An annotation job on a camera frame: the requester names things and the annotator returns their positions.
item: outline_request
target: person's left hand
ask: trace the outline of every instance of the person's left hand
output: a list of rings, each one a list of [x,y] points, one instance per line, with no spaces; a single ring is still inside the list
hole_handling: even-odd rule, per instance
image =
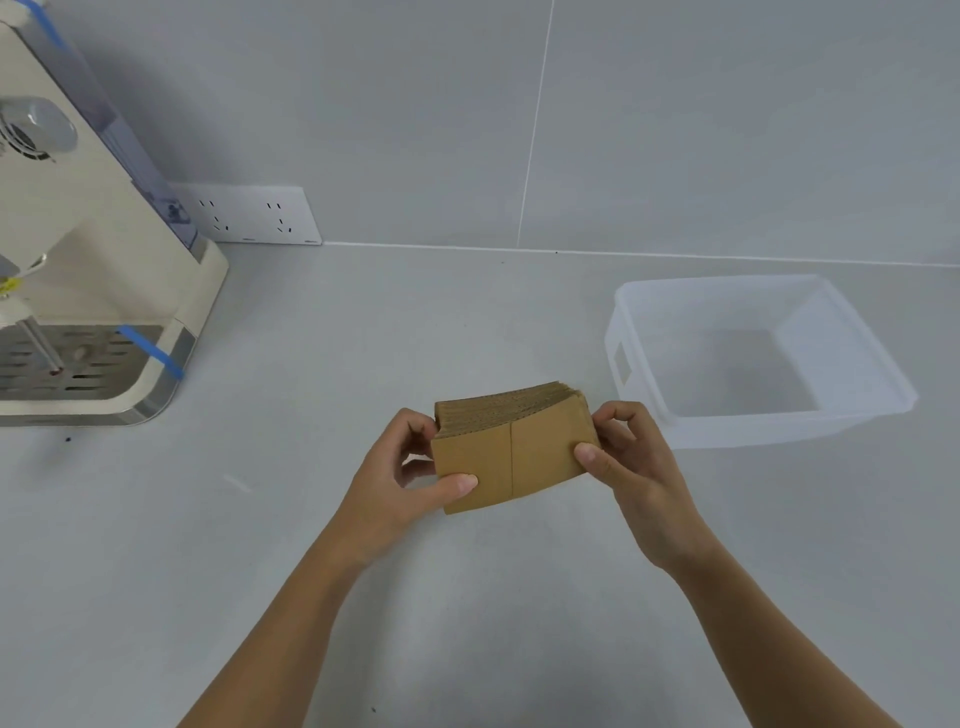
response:
[[[437,425],[420,412],[401,409],[373,443],[340,508],[324,529],[339,555],[365,567],[406,533],[420,517],[465,496],[476,476],[448,475],[433,485],[404,490],[415,478],[436,472],[429,455]]]

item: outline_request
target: power outlet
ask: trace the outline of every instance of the power outlet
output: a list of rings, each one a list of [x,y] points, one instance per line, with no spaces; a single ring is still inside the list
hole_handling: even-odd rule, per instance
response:
[[[218,243],[320,245],[302,187],[172,182],[200,232]]]

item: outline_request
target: plastic container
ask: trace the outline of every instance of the plastic container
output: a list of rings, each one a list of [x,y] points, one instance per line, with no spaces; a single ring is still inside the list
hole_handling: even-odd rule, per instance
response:
[[[617,392],[647,405],[672,448],[805,440],[917,401],[819,276],[639,280],[615,301],[605,344]]]

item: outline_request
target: empty plastic box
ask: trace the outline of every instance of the empty plastic box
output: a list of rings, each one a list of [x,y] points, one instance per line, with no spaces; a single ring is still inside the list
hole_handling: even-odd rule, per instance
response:
[[[819,276],[639,280],[615,301],[605,343],[616,389],[647,405],[672,448],[805,440],[917,400]]]

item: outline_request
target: table surface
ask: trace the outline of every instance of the table surface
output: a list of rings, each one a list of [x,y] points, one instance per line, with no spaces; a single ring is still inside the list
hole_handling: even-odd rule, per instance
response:
[[[227,246],[154,421],[0,431],[4,724],[172,726],[401,406],[559,379],[615,398],[628,280],[819,273],[920,394],[786,445],[686,450],[714,529],[905,724],[960,716],[960,271],[646,256]],[[588,476],[422,522],[338,618],[308,725],[746,724],[679,590]]]

